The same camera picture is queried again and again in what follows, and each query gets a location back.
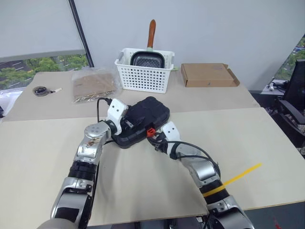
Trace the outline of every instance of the black plastic case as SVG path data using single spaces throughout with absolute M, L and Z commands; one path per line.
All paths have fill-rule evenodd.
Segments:
M 170 109 L 154 97 L 147 97 L 136 105 L 129 107 L 121 120 L 122 133 L 112 135 L 112 138 L 120 148 L 129 148 L 145 139 L 147 130 L 160 128 L 169 117 Z

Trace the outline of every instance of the white plastic basket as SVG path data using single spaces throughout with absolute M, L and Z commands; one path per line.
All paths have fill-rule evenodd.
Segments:
M 132 55 L 138 51 L 145 51 L 145 49 L 123 49 L 119 58 L 114 62 L 120 73 L 123 88 L 144 92 L 165 93 L 170 72 L 173 69 L 175 53 L 155 50 L 163 55 L 165 68 L 148 68 L 130 65 Z

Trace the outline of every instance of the plastic bag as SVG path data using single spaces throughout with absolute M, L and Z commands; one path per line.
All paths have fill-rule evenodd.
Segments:
M 119 76 L 105 68 L 88 68 L 73 72 L 73 101 L 85 103 L 111 97 L 122 90 Z

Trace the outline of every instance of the wooden board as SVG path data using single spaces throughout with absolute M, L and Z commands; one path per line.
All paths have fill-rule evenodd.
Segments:
M 263 165 L 227 186 L 239 205 L 261 208 L 305 199 L 305 161 L 263 108 L 173 113 L 182 140 L 204 148 L 222 181 Z M 95 118 L 4 122 L 0 125 L 0 228 L 36 228 L 52 204 Z M 104 147 L 89 225 L 205 214 L 205 202 L 179 161 L 144 140 Z

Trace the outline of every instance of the small round object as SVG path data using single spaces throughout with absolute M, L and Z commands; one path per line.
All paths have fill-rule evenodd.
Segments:
M 34 88 L 33 88 L 33 93 L 34 93 L 36 96 L 45 96 L 45 95 L 47 95 L 49 92 L 48 92 L 48 90 L 47 90 L 46 87 L 39 86 L 39 87 L 34 87 Z

